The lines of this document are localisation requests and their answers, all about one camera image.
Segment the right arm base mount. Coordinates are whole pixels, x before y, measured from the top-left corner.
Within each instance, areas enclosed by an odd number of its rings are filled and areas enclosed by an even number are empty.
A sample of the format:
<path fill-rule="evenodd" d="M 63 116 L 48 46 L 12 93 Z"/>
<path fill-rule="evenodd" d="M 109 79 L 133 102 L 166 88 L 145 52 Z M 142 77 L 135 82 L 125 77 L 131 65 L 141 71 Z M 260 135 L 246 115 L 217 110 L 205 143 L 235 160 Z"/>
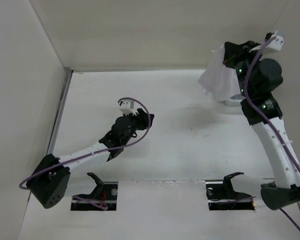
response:
<path fill-rule="evenodd" d="M 254 211 L 253 197 L 234 190 L 231 179 L 243 172 L 226 175 L 222 180 L 207 180 L 205 182 L 208 209 L 210 211 Z"/>

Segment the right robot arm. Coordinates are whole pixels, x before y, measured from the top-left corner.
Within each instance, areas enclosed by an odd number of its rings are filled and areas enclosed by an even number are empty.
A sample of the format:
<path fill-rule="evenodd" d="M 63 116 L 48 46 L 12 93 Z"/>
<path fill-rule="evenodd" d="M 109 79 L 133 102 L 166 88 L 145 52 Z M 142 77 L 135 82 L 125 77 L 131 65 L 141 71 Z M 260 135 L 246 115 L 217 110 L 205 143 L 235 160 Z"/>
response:
<path fill-rule="evenodd" d="M 285 130 L 283 113 L 272 92 L 283 83 L 282 67 L 274 59 L 262 58 L 274 36 L 264 44 L 225 42 L 223 64 L 238 80 L 241 109 L 258 136 L 270 162 L 274 180 L 253 178 L 235 172 L 223 178 L 222 192 L 228 198 L 245 195 L 261 198 L 271 210 L 300 201 L 300 163 Z"/>

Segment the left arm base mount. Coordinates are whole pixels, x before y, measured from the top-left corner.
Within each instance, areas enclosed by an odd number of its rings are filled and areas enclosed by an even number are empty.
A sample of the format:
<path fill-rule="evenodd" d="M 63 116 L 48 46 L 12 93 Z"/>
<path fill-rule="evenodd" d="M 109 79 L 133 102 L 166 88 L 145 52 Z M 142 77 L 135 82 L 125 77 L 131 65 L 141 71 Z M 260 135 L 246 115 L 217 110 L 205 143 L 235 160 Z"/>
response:
<path fill-rule="evenodd" d="M 87 175 L 93 180 L 93 189 L 88 192 L 83 190 L 71 199 L 71 211 L 116 211 L 118 188 L 117 181 L 102 181 L 93 172 Z"/>

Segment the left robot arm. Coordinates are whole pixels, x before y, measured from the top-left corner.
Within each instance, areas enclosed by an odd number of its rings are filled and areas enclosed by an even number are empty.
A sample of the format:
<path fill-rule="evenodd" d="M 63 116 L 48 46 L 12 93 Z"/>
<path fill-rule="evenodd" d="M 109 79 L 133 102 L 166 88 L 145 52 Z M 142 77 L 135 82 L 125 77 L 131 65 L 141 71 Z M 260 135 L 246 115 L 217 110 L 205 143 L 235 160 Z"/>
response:
<path fill-rule="evenodd" d="M 28 190 L 45 209 L 50 209 L 65 196 L 71 172 L 87 163 L 103 164 L 118 157 L 125 148 L 133 146 L 131 139 L 138 131 L 148 133 L 155 115 L 137 109 L 118 117 L 104 137 L 94 145 L 78 152 L 60 157 L 52 153 L 43 157 L 34 172 L 25 180 Z"/>

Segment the pale pink tank top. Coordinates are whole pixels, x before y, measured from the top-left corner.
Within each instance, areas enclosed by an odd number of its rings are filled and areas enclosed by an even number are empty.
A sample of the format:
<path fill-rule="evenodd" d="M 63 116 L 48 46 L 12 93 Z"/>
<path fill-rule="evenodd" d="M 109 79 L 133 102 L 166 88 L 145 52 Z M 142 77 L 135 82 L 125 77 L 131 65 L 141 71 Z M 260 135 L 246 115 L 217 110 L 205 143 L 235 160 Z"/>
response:
<path fill-rule="evenodd" d="M 237 73 L 223 64 L 225 45 L 213 51 L 212 60 L 198 79 L 200 86 L 212 95 L 216 102 L 224 102 L 235 95 L 240 95 Z"/>

